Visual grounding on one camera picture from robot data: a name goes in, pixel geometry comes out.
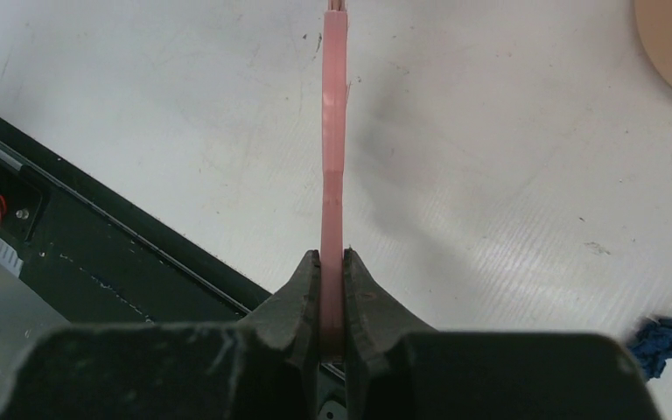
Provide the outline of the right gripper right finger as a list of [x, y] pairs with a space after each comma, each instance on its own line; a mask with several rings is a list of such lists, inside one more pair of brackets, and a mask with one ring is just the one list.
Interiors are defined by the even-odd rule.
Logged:
[[404, 363], [402, 339], [436, 331], [383, 289], [351, 248], [344, 251], [343, 280], [347, 377], [396, 371]]

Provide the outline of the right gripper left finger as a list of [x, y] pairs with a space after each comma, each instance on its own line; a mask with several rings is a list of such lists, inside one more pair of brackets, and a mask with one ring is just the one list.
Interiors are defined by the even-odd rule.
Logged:
[[308, 250], [290, 279], [237, 323], [258, 348], [301, 371], [319, 366], [319, 252]]

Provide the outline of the pink hand brush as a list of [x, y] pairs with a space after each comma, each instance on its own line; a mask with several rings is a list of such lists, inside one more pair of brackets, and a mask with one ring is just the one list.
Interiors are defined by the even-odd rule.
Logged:
[[343, 183], [347, 126], [345, 1], [329, 1], [322, 32], [322, 212], [320, 238], [319, 348], [322, 361], [341, 361], [345, 351], [343, 286]]

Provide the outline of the dark blue paper scrap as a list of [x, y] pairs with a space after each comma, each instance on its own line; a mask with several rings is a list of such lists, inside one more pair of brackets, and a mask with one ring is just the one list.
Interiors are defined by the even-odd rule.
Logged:
[[646, 381], [661, 377], [672, 360], [672, 318], [647, 319], [626, 343]]

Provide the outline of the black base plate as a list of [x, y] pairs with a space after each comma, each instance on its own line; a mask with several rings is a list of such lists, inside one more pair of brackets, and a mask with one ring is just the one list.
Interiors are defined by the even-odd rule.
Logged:
[[44, 337], [18, 386], [209, 390], [240, 366], [230, 324], [261, 287], [0, 118], [1, 240], [20, 279], [71, 323]]

